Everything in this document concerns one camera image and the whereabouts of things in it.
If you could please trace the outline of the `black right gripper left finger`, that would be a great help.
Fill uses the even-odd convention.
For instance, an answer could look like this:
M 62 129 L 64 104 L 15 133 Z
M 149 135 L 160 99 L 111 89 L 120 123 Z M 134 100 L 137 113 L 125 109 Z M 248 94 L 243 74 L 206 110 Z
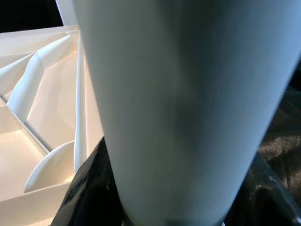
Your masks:
M 120 226 L 124 213 L 104 138 L 77 170 L 53 226 Z

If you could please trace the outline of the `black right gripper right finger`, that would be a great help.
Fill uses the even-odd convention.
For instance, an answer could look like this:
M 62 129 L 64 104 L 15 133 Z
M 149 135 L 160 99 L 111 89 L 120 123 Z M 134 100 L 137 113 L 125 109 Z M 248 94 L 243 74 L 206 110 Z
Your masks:
M 272 168 L 256 154 L 224 224 L 299 226 L 301 208 Z

